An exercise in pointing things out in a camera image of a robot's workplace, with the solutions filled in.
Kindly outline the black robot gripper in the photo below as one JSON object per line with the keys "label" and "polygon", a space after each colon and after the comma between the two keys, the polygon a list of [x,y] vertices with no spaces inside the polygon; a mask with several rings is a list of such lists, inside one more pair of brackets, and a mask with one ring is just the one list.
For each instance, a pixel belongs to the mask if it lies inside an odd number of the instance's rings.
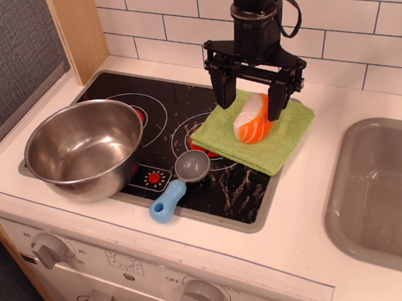
{"label": "black robot gripper", "polygon": [[232,5],[234,39],[204,43],[207,52],[205,69],[210,73],[217,104],[228,109],[236,99],[237,79],[269,85],[268,120],[276,121],[288,105],[293,92],[303,87],[305,60],[280,46],[282,37],[293,38],[300,30],[302,17],[289,34],[282,26],[283,1],[271,12],[245,12]]}

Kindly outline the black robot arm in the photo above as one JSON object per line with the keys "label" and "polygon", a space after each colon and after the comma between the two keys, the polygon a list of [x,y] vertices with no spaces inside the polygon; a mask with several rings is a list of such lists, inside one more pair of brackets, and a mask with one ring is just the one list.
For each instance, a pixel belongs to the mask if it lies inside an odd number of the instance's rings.
{"label": "black robot arm", "polygon": [[284,1],[296,5],[295,0],[233,0],[234,39],[204,43],[205,69],[221,108],[229,108],[236,99],[237,79],[246,79],[268,85],[267,118],[276,121],[291,95],[302,89],[307,64],[280,45],[281,38],[293,38],[300,29],[296,25],[285,32]]}

